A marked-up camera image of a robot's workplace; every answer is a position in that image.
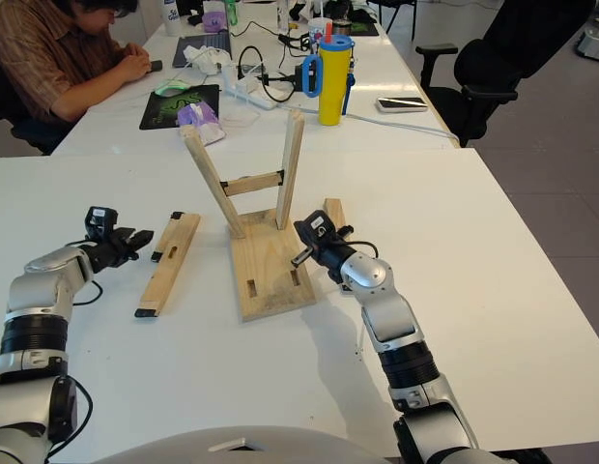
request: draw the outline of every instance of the computer mouse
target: computer mouse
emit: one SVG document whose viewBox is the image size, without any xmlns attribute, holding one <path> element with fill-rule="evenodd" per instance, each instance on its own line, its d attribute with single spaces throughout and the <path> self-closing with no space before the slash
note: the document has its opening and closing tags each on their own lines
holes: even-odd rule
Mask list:
<svg viewBox="0 0 599 464">
<path fill-rule="evenodd" d="M 169 80 L 155 89 L 154 93 L 159 97 L 169 98 L 180 95 L 189 88 L 190 84 L 187 84 L 182 80 Z"/>
</svg>

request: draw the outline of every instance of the laptop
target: laptop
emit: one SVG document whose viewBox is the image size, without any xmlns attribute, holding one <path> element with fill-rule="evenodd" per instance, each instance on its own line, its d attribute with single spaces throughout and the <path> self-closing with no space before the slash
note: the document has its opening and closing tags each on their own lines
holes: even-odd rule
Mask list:
<svg viewBox="0 0 599 464">
<path fill-rule="evenodd" d="M 187 61 L 184 57 L 184 50 L 188 45 L 194 48 L 201 46 L 212 46 L 221 50 L 226 50 L 231 55 L 231 37 L 229 31 L 220 31 L 217 34 L 205 34 L 202 36 L 180 37 L 177 41 L 177 49 L 173 58 L 173 68 L 183 68 Z"/>
</svg>

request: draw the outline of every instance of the mouse pad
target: mouse pad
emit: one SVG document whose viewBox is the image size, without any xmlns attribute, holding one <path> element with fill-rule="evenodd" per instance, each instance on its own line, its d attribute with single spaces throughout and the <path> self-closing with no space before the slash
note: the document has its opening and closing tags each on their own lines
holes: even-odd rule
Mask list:
<svg viewBox="0 0 599 464">
<path fill-rule="evenodd" d="M 351 35 L 354 37 L 378 36 L 379 32 L 373 23 L 352 22 Z"/>
<path fill-rule="evenodd" d="M 152 92 L 138 128 L 143 131 L 178 128 L 177 112 L 191 103 L 205 102 L 217 117 L 219 95 L 220 86 L 216 84 L 190 87 L 175 97 L 161 97 Z"/>
</svg>

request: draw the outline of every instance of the power strip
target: power strip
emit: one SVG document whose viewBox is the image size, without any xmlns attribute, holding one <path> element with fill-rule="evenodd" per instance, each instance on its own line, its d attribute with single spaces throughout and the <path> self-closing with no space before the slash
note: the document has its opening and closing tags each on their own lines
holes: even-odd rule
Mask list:
<svg viewBox="0 0 599 464">
<path fill-rule="evenodd" d="M 235 69 L 226 67 L 222 70 L 224 80 L 224 92 L 240 100 L 249 101 L 263 109 L 274 109 L 278 103 L 272 100 L 263 90 L 263 86 L 254 76 L 247 76 L 237 80 Z M 282 100 L 285 95 L 278 89 L 268 86 L 268 92 L 276 99 Z"/>
</svg>

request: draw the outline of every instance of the white cup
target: white cup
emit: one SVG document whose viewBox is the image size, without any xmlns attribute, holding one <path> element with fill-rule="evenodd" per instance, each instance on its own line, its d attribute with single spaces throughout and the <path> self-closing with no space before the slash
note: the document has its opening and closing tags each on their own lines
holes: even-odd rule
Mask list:
<svg viewBox="0 0 599 464">
<path fill-rule="evenodd" d="M 319 42 L 326 34 L 326 27 L 331 19 L 328 17 L 313 17 L 308 21 L 308 39 L 310 51 L 316 53 L 319 50 Z"/>
</svg>

